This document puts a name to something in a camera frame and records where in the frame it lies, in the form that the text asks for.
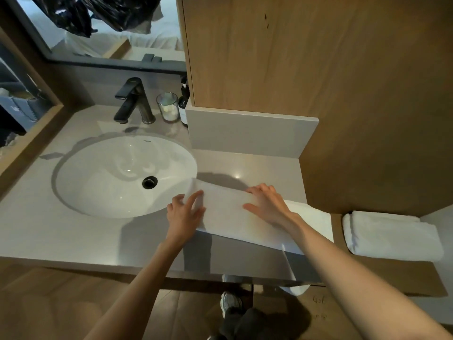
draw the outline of black plastic bag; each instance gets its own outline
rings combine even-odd
[[[116,31],[136,28],[151,19],[160,0],[82,0],[83,3]]]
[[[81,0],[33,1],[57,27],[78,36],[91,36],[91,19]]]

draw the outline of forearm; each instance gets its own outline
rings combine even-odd
[[[142,339],[157,293],[181,247],[162,242],[150,263],[96,323],[86,340]]]
[[[345,313],[367,339],[451,339],[405,295],[343,252],[299,217],[287,224]]]

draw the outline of sink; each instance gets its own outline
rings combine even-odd
[[[197,163],[169,138],[116,136],[80,143],[54,170],[54,193],[80,213],[129,218],[161,210],[185,193]]]

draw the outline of sink drain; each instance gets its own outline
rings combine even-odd
[[[145,189],[155,188],[157,185],[157,178],[155,176],[148,176],[143,179],[142,186]]]

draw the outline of dark pants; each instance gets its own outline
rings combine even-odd
[[[286,340],[284,335],[268,327],[266,314],[255,308],[245,313],[238,308],[229,308],[220,327],[219,336],[212,340]]]

